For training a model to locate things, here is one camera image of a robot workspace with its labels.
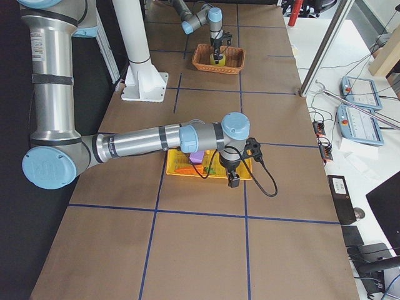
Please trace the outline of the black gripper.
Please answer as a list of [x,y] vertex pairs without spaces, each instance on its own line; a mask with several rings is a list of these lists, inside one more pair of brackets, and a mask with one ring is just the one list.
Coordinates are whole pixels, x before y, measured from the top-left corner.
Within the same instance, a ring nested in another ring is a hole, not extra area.
[[219,155],[219,163],[226,169],[228,186],[230,188],[237,188],[240,184],[240,176],[236,172],[240,162],[240,159],[229,160],[223,157],[221,154]]
[[222,44],[223,44],[222,36],[211,38],[211,46],[213,47],[214,51],[212,57],[215,63],[217,63],[222,59],[222,54],[220,53]]

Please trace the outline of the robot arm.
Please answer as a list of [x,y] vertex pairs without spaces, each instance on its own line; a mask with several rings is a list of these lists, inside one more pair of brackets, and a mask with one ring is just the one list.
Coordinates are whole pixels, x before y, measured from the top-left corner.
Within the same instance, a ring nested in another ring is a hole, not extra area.
[[232,35],[223,29],[222,10],[219,7],[205,3],[199,12],[192,13],[182,0],[169,1],[169,3],[179,15],[182,21],[181,27],[185,34],[192,34],[203,25],[209,25],[210,43],[212,46],[211,64],[224,66],[226,64],[226,55],[224,52],[221,52],[221,46],[226,41],[227,47],[229,47]]
[[[221,9],[204,4],[192,14],[184,1],[169,1],[179,13],[182,28],[191,34],[209,24],[211,57],[223,61]],[[250,122],[240,112],[231,112],[221,122],[159,126],[125,134],[81,136],[74,123],[74,79],[71,39],[97,34],[96,1],[18,1],[21,19],[30,30],[32,83],[36,97],[36,130],[32,148],[22,159],[25,177],[43,189],[67,186],[85,170],[110,159],[140,156],[178,148],[183,153],[215,150],[225,168],[228,186],[239,186],[236,172],[249,157]],[[127,52],[127,78],[123,100],[163,102],[169,74],[152,64],[139,1],[112,1]]]

